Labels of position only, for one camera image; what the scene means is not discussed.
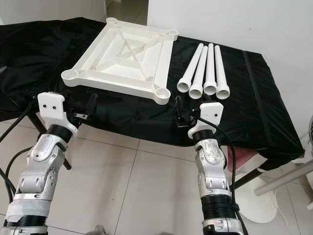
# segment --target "black wire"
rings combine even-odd
[[[6,171],[5,171],[6,177],[9,177],[10,169],[11,169],[11,166],[12,166],[13,162],[15,161],[15,159],[18,158],[19,155],[21,155],[22,153],[29,151],[31,148],[32,147],[23,149],[23,150],[21,150],[20,152],[18,152],[17,154],[14,155],[14,157],[11,159],[11,161],[9,162],[9,164],[8,164],[8,166],[6,168]],[[5,184],[5,186],[6,186],[6,190],[8,192],[10,192],[10,186],[8,184]],[[9,201],[10,201],[10,203],[13,202],[13,197],[12,196],[11,197],[9,196]]]
[[[34,101],[31,101],[29,103],[29,105],[27,106],[27,108],[21,113],[21,115],[19,116],[18,119],[15,120],[15,122],[13,122],[11,124],[11,126],[1,135],[0,137],[0,142],[10,133],[10,131],[13,130],[13,128],[19,124],[19,122],[30,112],[32,105],[33,105]],[[8,196],[9,196],[9,201],[13,200],[13,196],[12,193],[15,194],[16,189],[14,187],[14,185],[12,184],[12,182],[9,180],[9,178],[5,175],[5,173],[3,172],[3,170],[0,168],[0,175],[2,176],[2,178],[5,181],[5,184],[8,185],[8,187],[10,189],[8,189]]]
[[[215,125],[215,124],[213,124],[213,123],[211,123],[211,122],[209,122],[209,121],[207,121],[207,120],[204,120],[203,118],[198,118],[198,120],[199,121],[202,121],[202,122],[204,122],[204,123],[206,123],[206,124],[208,124],[208,125],[210,125],[210,126],[212,126],[212,127],[214,127],[215,129],[217,129],[218,131],[220,131],[223,135],[224,135],[224,137],[226,138],[226,140],[227,140],[227,142],[228,142],[228,144],[229,144],[229,146],[230,146],[230,148],[231,148],[231,152],[232,152],[232,154],[233,154],[233,169],[232,169],[232,175],[231,175],[231,181],[232,181],[232,183],[235,183],[235,176],[236,176],[236,152],[235,152],[235,148],[234,148],[234,145],[233,145],[233,143],[231,142],[231,140],[230,140],[230,138],[228,137],[228,135],[226,134],[226,132],[225,131],[223,131],[220,127],[218,127],[217,125]],[[231,196],[232,196],[232,202],[233,202],[233,205],[237,205],[236,204],[236,198],[235,198],[235,187],[231,187]],[[241,225],[242,225],[242,227],[243,227],[243,230],[244,230],[244,234],[245,235],[248,235],[248,231],[247,231],[247,229],[246,229],[246,226],[245,226],[245,224],[244,224],[244,221],[243,221],[243,219],[241,218],[241,216],[240,216],[240,214],[239,214],[239,211],[238,210],[236,210],[236,215],[237,215],[237,217],[238,217],[238,219],[240,220],[240,222],[241,222]]]

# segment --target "red object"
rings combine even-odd
[[[239,169],[243,164],[249,161],[257,152],[253,149],[249,148],[239,148],[234,147],[236,152],[236,170]],[[228,151],[228,170],[229,172],[233,172],[233,154],[231,148],[227,147]]]

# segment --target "white wall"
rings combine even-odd
[[[313,114],[313,1],[149,0],[148,25],[262,53],[299,135]]]
[[[104,0],[0,0],[5,24],[85,17],[104,20]]]

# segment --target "white plastic tube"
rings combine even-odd
[[[214,51],[215,51],[216,81],[217,81],[216,97],[218,99],[226,99],[229,97],[230,92],[226,82],[220,46],[216,45],[214,47]]]
[[[189,88],[191,86],[191,79],[195,73],[196,66],[197,66],[197,63],[199,61],[202,49],[203,49],[203,44],[200,43],[198,45],[198,48],[197,48],[195,54],[193,55],[193,57],[191,59],[186,71],[185,71],[184,76],[177,83],[177,89],[180,92],[184,93],[184,92],[189,91]]]
[[[199,60],[198,67],[196,70],[194,82],[192,83],[190,90],[189,90],[189,96],[192,99],[200,99],[202,96],[202,92],[203,92],[202,82],[203,82],[203,77],[204,77],[206,55],[207,55],[207,46],[204,46],[202,49],[200,60]]]
[[[209,51],[207,53],[206,76],[203,91],[208,95],[213,95],[216,92],[213,43],[209,44]]]

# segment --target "black fabric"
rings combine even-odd
[[[98,94],[88,125],[144,140],[193,145],[187,135],[189,127],[177,128],[176,84],[198,44],[208,42],[184,37],[174,42],[167,105],[95,88],[66,87],[61,72],[72,68],[103,27],[83,18],[0,26],[0,120],[16,118],[41,92],[68,89],[74,100],[85,104],[92,93]],[[303,153],[300,140],[262,55],[225,46],[221,52],[231,95],[219,100],[224,106],[220,127],[235,146],[256,149],[268,158],[262,169],[277,168],[299,157]],[[187,94],[182,98],[187,113],[199,106]],[[227,144],[220,133],[216,138]]]

